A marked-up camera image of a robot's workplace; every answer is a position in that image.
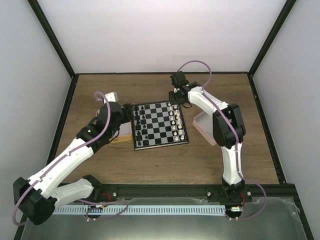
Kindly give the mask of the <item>gold metal tin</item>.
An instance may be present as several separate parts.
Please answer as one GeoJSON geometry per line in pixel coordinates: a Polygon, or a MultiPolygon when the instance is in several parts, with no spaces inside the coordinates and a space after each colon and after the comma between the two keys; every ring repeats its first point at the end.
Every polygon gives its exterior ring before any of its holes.
{"type": "MultiPolygon", "coordinates": [[[[95,124],[101,132],[108,121],[108,110],[103,108],[96,112],[95,124]]],[[[95,142],[103,142],[107,140],[108,143],[125,142],[132,139],[131,117],[121,108],[118,111],[112,111],[108,126],[104,134],[95,142]]]]}

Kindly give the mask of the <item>black and silver chessboard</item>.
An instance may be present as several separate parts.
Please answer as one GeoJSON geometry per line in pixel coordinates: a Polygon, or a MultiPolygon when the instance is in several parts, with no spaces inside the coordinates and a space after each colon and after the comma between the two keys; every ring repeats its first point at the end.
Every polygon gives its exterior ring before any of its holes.
{"type": "Polygon", "coordinates": [[[146,150],[166,146],[182,145],[189,143],[187,128],[185,125],[182,108],[169,110],[168,100],[140,103],[132,106],[132,137],[134,150],[146,150]],[[177,114],[180,114],[181,124],[177,124],[177,114]]]}

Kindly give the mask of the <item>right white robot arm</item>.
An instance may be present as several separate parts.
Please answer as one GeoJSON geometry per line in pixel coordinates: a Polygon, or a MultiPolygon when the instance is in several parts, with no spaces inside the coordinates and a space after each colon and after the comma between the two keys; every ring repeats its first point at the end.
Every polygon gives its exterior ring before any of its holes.
{"type": "Polygon", "coordinates": [[[190,103],[201,108],[212,120],[213,139],[221,147],[223,158],[222,195],[229,202],[244,189],[241,148],[246,134],[242,113],[237,104],[220,101],[197,82],[173,80],[169,101],[172,105],[190,103]]]}

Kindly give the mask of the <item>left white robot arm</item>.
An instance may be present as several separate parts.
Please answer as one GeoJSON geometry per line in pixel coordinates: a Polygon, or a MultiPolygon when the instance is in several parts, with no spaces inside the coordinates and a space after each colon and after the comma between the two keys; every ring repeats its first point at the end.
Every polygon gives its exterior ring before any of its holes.
{"type": "Polygon", "coordinates": [[[50,164],[28,179],[19,177],[14,181],[15,209],[23,212],[29,222],[40,225],[59,207],[82,199],[97,202],[102,196],[102,184],[90,174],[76,182],[60,184],[77,166],[118,136],[121,125],[132,120],[132,111],[129,103],[104,104],[50,164]]]}

